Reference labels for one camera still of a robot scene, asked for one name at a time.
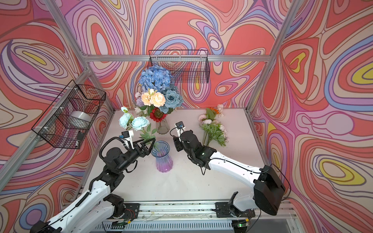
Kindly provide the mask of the clear ribbed glass vase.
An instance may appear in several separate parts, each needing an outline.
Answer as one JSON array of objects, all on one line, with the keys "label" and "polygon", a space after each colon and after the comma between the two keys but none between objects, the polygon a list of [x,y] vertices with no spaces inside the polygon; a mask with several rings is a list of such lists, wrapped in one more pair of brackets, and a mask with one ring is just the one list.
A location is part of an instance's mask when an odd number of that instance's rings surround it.
[{"label": "clear ribbed glass vase", "polygon": [[156,123],[156,131],[160,135],[165,135],[170,131],[170,126],[166,118]]}]

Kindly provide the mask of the blue purple glass vase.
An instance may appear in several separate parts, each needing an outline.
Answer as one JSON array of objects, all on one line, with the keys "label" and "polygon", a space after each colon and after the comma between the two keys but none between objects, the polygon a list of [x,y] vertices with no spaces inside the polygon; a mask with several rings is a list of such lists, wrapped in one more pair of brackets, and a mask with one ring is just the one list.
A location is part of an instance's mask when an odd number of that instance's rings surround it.
[{"label": "blue purple glass vase", "polygon": [[173,168],[173,160],[169,153],[170,146],[166,141],[156,141],[154,143],[151,154],[156,159],[156,169],[159,172],[166,173]]}]

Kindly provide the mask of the white green flower bunch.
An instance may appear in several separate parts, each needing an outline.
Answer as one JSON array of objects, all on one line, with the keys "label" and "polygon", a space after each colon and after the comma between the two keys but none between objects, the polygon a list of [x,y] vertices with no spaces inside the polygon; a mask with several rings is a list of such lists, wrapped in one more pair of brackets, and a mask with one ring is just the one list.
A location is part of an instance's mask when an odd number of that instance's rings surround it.
[{"label": "white green flower bunch", "polygon": [[202,114],[198,117],[199,126],[204,131],[203,145],[209,146],[212,141],[216,141],[220,146],[225,147],[229,139],[223,124],[217,120],[215,114]]}]

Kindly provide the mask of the red flower stem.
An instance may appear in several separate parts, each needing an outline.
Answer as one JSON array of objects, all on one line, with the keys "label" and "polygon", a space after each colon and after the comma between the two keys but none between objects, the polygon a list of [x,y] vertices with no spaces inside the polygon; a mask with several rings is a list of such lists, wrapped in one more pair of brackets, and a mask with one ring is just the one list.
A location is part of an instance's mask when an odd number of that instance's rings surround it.
[{"label": "red flower stem", "polygon": [[161,122],[167,117],[167,114],[163,113],[159,108],[155,107],[150,113],[150,119],[155,122]]}]

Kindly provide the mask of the pale teal flower stem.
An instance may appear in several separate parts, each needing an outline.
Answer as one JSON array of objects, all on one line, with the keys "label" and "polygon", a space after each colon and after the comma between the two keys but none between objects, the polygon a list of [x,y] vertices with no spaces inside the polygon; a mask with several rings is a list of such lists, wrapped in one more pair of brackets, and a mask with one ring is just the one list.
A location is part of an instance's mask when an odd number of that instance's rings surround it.
[{"label": "pale teal flower stem", "polygon": [[141,139],[149,140],[155,139],[156,128],[152,128],[152,124],[144,116],[134,117],[133,114],[129,112],[127,107],[121,107],[120,110],[123,115],[119,119],[119,125],[126,131],[139,131]]}]

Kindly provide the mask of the cream peach rose bunch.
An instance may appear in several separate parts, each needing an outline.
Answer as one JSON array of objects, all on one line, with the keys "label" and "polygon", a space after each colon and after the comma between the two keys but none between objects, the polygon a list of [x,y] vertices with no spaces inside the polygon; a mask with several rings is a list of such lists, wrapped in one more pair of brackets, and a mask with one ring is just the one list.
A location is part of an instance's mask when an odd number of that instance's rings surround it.
[{"label": "cream peach rose bunch", "polygon": [[149,89],[148,91],[141,94],[141,100],[146,106],[161,107],[166,103],[165,96],[154,89]]}]

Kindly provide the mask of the teal rose flower stem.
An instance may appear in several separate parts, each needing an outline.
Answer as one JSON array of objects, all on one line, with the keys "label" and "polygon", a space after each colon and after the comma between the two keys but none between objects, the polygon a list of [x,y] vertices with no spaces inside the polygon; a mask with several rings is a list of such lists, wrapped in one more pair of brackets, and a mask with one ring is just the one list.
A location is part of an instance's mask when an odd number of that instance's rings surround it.
[{"label": "teal rose flower stem", "polygon": [[181,107],[181,105],[184,103],[184,99],[176,86],[170,86],[161,93],[166,99],[165,104],[160,107],[160,111],[164,114],[169,114],[169,112]]}]

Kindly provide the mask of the blue hydrangea flower stem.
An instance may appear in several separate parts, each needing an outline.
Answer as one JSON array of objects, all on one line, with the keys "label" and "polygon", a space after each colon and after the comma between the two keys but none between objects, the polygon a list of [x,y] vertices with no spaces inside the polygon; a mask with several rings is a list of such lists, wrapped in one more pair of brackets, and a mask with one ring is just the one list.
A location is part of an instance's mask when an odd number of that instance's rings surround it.
[{"label": "blue hydrangea flower stem", "polygon": [[170,88],[172,75],[170,72],[158,65],[146,68],[140,76],[139,85],[143,92],[150,89],[158,92],[166,91]]}]

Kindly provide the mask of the white purple mixed bouquet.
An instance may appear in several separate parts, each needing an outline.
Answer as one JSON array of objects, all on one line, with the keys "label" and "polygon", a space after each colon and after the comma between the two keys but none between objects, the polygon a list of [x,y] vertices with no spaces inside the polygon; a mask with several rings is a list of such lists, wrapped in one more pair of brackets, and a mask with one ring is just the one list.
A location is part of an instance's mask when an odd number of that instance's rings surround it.
[{"label": "white purple mixed bouquet", "polygon": [[144,106],[144,103],[141,99],[141,95],[142,95],[142,93],[140,93],[140,92],[137,92],[135,94],[135,100],[136,100],[135,112],[139,116],[144,116],[145,112],[141,109]]}]

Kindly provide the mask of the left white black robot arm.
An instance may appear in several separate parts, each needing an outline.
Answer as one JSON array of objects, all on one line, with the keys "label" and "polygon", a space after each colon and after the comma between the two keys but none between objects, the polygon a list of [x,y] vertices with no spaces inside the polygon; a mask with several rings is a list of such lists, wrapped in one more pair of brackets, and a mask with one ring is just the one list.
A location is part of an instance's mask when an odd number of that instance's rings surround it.
[{"label": "left white black robot arm", "polygon": [[125,216],[128,208],[124,199],[113,191],[124,179],[124,174],[129,173],[128,167],[151,153],[154,143],[155,138],[131,142],[113,137],[106,141],[99,151],[105,166],[100,175],[91,180],[88,190],[50,220],[35,223],[30,232],[88,233],[110,217]]}]

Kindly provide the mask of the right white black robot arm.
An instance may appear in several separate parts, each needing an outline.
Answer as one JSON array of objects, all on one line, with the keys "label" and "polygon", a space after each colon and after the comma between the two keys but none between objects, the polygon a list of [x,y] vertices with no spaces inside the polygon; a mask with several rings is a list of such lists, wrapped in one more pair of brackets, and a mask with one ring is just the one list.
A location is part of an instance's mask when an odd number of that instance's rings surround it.
[{"label": "right white black robot arm", "polygon": [[202,173],[206,170],[221,172],[249,187],[243,194],[236,191],[232,195],[232,215],[255,207],[268,215],[277,215],[286,189],[271,166],[253,167],[229,158],[214,148],[203,146],[192,130],[178,129],[177,133],[178,136],[173,138],[177,151],[184,150]]}]

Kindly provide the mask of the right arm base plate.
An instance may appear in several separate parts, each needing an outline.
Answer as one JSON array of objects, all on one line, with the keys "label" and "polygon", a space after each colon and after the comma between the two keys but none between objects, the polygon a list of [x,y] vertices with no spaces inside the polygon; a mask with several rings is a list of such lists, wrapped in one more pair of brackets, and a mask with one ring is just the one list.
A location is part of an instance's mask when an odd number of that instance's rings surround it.
[{"label": "right arm base plate", "polygon": [[238,208],[236,208],[233,204],[229,204],[228,202],[216,202],[215,208],[212,209],[212,211],[216,213],[218,218],[245,217],[251,219],[255,217],[255,211],[253,209],[241,211]]}]

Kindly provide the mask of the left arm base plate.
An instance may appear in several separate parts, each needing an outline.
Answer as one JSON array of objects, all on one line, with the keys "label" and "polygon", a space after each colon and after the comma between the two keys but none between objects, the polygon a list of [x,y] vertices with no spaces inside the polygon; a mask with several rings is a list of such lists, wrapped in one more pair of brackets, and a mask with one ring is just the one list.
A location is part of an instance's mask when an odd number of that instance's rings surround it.
[{"label": "left arm base plate", "polygon": [[110,218],[134,220],[139,215],[139,203],[118,204],[114,207],[113,215]]}]

